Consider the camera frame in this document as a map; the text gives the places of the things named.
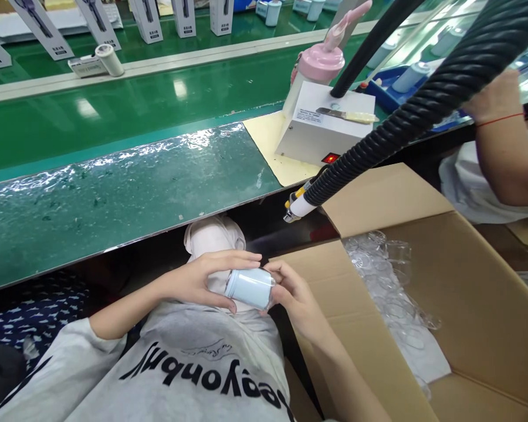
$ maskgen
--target black corrugated hose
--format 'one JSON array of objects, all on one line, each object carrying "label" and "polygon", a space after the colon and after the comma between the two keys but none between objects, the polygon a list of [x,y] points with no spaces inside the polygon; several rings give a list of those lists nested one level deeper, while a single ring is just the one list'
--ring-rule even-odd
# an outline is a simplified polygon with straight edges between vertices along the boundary
[{"label": "black corrugated hose", "polygon": [[424,0],[394,0],[389,9],[372,28],[352,60],[346,66],[330,95],[342,98],[354,83],[358,74],[365,68],[375,52],[389,36],[419,7]]},{"label": "black corrugated hose", "polygon": [[304,198],[322,205],[480,92],[528,48],[528,0],[489,0],[460,43],[409,100],[335,161]]}]

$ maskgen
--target hand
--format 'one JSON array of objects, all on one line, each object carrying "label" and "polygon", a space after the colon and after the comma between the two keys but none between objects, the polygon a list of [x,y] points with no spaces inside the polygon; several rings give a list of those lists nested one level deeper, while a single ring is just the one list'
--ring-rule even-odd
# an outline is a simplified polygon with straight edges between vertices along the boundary
[{"label": "hand", "polygon": [[473,117],[477,124],[523,113],[518,76],[517,70],[505,70],[483,91],[465,103],[463,110]]},{"label": "hand", "polygon": [[277,282],[272,287],[274,303],[282,304],[297,331],[312,345],[320,345],[333,331],[307,282],[284,261],[264,266]]},{"label": "hand", "polygon": [[235,249],[205,253],[164,274],[155,283],[158,283],[157,289],[163,298],[228,308],[234,314],[236,305],[231,299],[207,290],[207,277],[218,271],[258,268],[261,259],[260,254]]}]

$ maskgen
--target white nozzle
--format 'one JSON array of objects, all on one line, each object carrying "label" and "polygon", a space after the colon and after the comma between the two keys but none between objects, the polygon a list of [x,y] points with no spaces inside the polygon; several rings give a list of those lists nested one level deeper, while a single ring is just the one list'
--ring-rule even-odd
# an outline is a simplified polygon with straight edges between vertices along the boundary
[{"label": "white nozzle", "polygon": [[339,23],[334,25],[328,32],[327,37],[324,39],[324,50],[331,52],[339,46],[340,42],[344,38],[344,32],[346,27],[354,22],[356,19],[360,19],[364,16],[371,8],[371,0],[356,7],[356,9],[350,10],[344,15]]}]

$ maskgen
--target red string bracelet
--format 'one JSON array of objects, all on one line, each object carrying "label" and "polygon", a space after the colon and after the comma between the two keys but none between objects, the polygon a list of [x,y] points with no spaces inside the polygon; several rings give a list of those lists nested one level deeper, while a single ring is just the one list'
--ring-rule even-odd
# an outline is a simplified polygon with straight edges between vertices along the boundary
[{"label": "red string bracelet", "polygon": [[498,119],[495,119],[495,120],[491,120],[491,121],[488,121],[488,122],[485,122],[485,123],[481,123],[480,125],[476,125],[476,126],[477,127],[485,126],[485,125],[488,125],[488,124],[491,124],[491,123],[495,123],[495,122],[498,122],[498,121],[501,121],[501,120],[504,120],[504,119],[508,119],[508,118],[511,118],[511,117],[515,117],[515,116],[518,116],[518,115],[524,115],[524,113],[511,114],[510,116],[504,116],[504,117],[501,117],[501,118],[498,118]]}]

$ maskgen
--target sweatshirt sleeve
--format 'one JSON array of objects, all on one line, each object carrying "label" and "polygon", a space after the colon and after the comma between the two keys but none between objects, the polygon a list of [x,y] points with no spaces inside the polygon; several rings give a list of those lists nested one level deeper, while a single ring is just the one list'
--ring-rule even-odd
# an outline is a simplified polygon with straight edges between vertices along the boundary
[{"label": "sweatshirt sleeve", "polygon": [[98,338],[88,318],[66,325],[0,404],[0,421],[64,421],[116,364],[125,342]]}]

